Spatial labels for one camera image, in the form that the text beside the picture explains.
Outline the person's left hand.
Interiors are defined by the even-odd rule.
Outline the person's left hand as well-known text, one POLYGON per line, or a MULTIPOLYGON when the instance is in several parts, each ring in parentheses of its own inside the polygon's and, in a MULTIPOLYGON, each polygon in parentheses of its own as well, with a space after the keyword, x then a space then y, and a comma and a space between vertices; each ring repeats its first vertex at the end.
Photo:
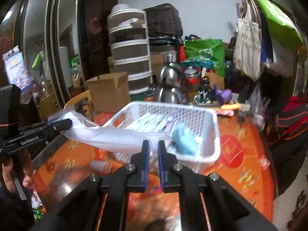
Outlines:
MULTIPOLYGON (((23 165, 23 174, 24 178, 22 181, 22 185, 29 190, 33 189, 33 169, 32 169, 32 163, 31 163, 31 156, 28 151, 24 152, 25 155, 25 162, 23 165)), ((13 169, 14 169, 14 163, 11 158, 9 158, 7 161, 2 163, 2 177, 3 182, 5 184, 5 187, 7 190, 13 194, 18 193, 17 188, 17 179, 13 178, 13 169)))

